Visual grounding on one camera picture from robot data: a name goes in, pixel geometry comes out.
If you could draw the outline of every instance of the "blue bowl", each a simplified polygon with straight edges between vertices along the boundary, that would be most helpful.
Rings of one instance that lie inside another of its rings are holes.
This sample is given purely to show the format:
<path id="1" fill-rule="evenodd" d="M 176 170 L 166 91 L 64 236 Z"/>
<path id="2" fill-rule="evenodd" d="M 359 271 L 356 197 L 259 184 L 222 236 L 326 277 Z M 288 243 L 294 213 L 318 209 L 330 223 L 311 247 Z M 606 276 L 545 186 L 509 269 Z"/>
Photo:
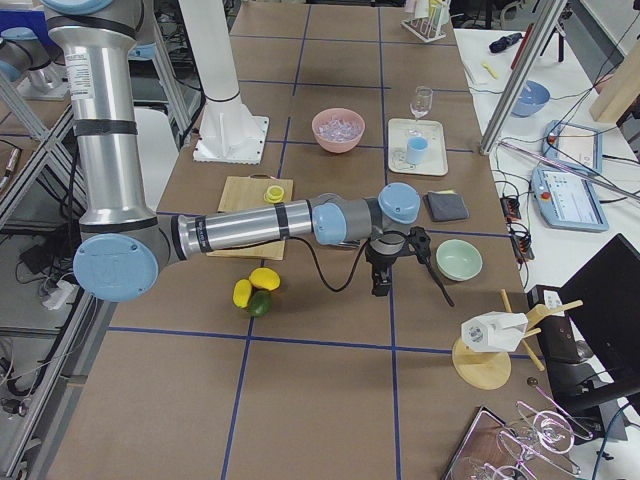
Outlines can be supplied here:
<path id="1" fill-rule="evenodd" d="M 541 110 L 542 107 L 547 104 L 549 98 L 551 98 L 549 90 L 539 83 L 527 80 L 527 87 L 522 90 L 511 115 L 515 115 L 516 117 L 533 115 Z"/>

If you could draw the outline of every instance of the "pink bowl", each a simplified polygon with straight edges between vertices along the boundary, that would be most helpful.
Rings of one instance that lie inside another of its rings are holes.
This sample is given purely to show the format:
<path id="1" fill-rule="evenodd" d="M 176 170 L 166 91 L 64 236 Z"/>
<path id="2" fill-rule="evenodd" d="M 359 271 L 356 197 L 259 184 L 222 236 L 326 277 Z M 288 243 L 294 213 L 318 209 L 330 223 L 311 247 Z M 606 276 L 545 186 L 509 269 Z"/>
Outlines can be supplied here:
<path id="1" fill-rule="evenodd" d="M 355 122 L 361 127 L 360 134 L 353 140 L 345 142 L 334 142 L 327 140 L 326 138 L 322 138 L 318 133 L 318 127 L 329 122 L 333 117 L 346 122 Z M 311 122 L 311 129 L 313 130 L 313 135 L 316 137 L 316 141 L 322 148 L 331 153 L 344 153 L 354 148 L 358 143 L 360 143 L 360 139 L 364 133 L 364 127 L 364 119 L 356 112 L 347 110 L 346 108 L 328 108 L 313 117 L 313 121 Z"/>

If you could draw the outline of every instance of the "white cup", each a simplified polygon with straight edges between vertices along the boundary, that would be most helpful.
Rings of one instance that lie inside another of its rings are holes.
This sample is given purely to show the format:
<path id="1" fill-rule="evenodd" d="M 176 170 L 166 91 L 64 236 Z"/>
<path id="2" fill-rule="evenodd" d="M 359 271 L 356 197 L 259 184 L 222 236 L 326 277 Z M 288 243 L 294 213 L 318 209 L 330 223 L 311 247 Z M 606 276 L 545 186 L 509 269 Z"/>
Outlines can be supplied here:
<path id="1" fill-rule="evenodd" d="M 407 141 L 407 156 L 405 161 L 411 165 L 420 165 L 429 148 L 429 142 L 424 137 L 411 137 Z"/>

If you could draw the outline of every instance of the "bowl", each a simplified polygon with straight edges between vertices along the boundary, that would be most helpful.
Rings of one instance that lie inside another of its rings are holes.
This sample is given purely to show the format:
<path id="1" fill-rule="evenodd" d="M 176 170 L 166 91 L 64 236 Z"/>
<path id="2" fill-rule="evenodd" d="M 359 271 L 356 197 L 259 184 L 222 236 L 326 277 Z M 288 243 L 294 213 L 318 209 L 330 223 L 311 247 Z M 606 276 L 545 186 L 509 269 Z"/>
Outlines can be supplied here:
<path id="1" fill-rule="evenodd" d="M 436 251 L 436 263 L 450 280 L 463 282 L 482 270 L 482 256 L 476 247 L 463 240 L 447 240 Z"/>
<path id="2" fill-rule="evenodd" d="M 328 124 L 332 120 L 355 124 L 359 128 L 360 132 L 349 140 L 336 141 L 324 138 L 320 135 L 320 127 Z M 364 128 L 364 119 L 356 112 L 347 110 L 346 108 L 328 108 L 327 110 L 323 110 L 318 113 L 311 122 L 311 129 L 313 130 L 313 135 L 316 137 L 316 142 L 318 142 L 318 145 L 326 151 L 331 153 L 344 153 L 354 148 L 358 143 L 360 143 L 360 139 L 364 133 Z"/>
<path id="3" fill-rule="evenodd" d="M 516 117 L 529 117 L 541 110 L 549 98 L 551 98 L 551 94 L 544 85 L 527 80 L 527 86 L 520 93 L 511 114 Z"/>

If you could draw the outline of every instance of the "wooden cutting board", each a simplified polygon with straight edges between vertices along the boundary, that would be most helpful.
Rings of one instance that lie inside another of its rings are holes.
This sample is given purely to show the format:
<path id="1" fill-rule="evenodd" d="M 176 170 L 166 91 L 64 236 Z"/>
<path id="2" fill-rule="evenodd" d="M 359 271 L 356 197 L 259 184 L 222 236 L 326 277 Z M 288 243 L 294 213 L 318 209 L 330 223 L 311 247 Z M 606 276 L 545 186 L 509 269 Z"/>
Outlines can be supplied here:
<path id="1" fill-rule="evenodd" d="M 283 202 L 290 202 L 293 195 L 293 180 L 281 178 L 227 177 L 218 205 L 218 212 L 237 212 L 250 208 L 265 207 L 264 193 L 271 185 L 284 188 Z M 240 250 L 217 250 L 208 253 L 213 257 L 264 258 L 266 260 L 282 260 L 284 258 L 284 241 L 260 245 L 259 247 Z"/>

